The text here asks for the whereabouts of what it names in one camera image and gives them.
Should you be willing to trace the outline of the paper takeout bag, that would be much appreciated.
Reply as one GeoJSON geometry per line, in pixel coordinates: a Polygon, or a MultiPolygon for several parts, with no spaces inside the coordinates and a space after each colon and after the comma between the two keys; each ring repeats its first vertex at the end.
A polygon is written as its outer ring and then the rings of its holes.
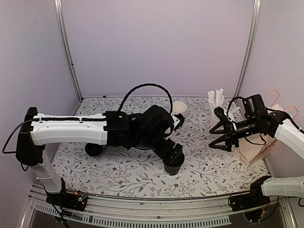
{"type": "Polygon", "coordinates": [[[276,130],[274,138],[263,133],[257,133],[239,139],[239,146],[235,147],[233,154],[244,167],[255,164],[258,160],[266,157],[273,148],[282,142],[289,148],[299,152],[304,151],[304,132],[295,124],[292,117],[283,112],[283,123],[276,130]]]}

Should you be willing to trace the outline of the stack of black paper cups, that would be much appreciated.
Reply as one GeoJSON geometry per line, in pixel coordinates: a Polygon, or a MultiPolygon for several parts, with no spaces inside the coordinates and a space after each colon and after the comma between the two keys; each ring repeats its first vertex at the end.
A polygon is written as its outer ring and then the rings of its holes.
{"type": "Polygon", "coordinates": [[[175,101],[173,102],[172,114],[173,115],[181,114],[183,117],[185,117],[187,113],[187,109],[188,107],[184,102],[175,101]]]}

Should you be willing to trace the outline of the single black paper cup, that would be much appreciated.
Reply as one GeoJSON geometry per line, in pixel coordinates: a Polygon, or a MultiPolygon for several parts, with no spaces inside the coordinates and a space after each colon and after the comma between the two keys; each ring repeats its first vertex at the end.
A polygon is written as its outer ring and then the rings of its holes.
{"type": "Polygon", "coordinates": [[[180,171],[181,166],[177,166],[177,167],[169,167],[167,165],[164,164],[164,170],[170,175],[170,176],[174,176],[177,175],[178,172],[180,171]]]}

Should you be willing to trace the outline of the stack of black cup lids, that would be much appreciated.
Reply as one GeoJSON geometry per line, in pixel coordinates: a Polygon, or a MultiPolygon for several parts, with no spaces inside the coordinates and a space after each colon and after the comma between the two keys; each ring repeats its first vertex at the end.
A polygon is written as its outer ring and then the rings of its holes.
{"type": "Polygon", "coordinates": [[[99,156],[103,151],[103,146],[98,145],[98,144],[93,144],[93,143],[87,143],[85,145],[85,152],[89,156],[99,156]]]}

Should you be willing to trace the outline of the single black cup lid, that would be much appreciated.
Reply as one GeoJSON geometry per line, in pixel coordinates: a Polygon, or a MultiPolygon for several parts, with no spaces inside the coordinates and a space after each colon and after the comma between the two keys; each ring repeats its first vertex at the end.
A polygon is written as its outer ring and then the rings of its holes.
{"type": "Polygon", "coordinates": [[[164,160],[163,162],[165,165],[167,165],[169,167],[177,167],[177,166],[181,166],[184,163],[184,157],[179,156],[179,157],[176,157],[172,161],[164,160]]]}

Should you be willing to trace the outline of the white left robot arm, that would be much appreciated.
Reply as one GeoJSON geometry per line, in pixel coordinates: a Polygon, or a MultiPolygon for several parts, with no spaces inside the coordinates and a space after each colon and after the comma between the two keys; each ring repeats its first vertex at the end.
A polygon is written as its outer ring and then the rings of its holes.
{"type": "Polygon", "coordinates": [[[157,105],[142,114],[107,111],[83,116],[51,116],[31,107],[18,133],[16,158],[33,170],[54,201],[67,206],[71,197],[65,192],[64,181],[43,154],[46,144],[80,142],[90,149],[121,146],[151,150],[162,159],[166,172],[175,175],[185,157],[182,146],[169,136],[183,119],[182,115],[171,115],[157,105]]]}

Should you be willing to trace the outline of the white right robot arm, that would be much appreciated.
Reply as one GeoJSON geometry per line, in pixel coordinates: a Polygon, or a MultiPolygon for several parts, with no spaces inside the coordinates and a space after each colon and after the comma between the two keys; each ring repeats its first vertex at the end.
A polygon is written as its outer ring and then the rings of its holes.
{"type": "Polygon", "coordinates": [[[221,107],[214,109],[219,123],[210,129],[220,135],[210,148],[230,152],[239,146],[239,140],[263,134],[278,144],[274,154],[266,156],[266,164],[272,177],[262,177],[250,185],[246,195],[249,207],[256,207],[266,196],[304,197],[304,130],[285,111],[265,106],[260,94],[241,98],[245,120],[234,122],[221,107]]]}

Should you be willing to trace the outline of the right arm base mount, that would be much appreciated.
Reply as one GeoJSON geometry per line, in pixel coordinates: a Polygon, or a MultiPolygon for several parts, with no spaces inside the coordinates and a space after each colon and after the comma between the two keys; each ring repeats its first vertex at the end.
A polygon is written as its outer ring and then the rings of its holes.
{"type": "Polygon", "coordinates": [[[266,209],[258,209],[255,211],[245,212],[245,219],[249,222],[256,223],[263,220],[264,215],[268,211],[269,203],[271,202],[268,196],[264,196],[261,189],[261,183],[253,183],[250,185],[250,192],[239,194],[228,198],[228,205],[233,212],[252,209],[255,207],[266,205],[266,209]]]}

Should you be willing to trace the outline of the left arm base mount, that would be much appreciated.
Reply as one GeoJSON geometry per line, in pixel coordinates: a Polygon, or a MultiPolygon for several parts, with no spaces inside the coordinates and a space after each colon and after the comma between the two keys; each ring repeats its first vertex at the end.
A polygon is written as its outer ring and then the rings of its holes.
{"type": "Polygon", "coordinates": [[[65,190],[61,190],[60,193],[49,193],[46,191],[46,194],[47,203],[61,208],[85,211],[87,195],[81,191],[76,191],[74,193],[68,193],[65,190]]]}

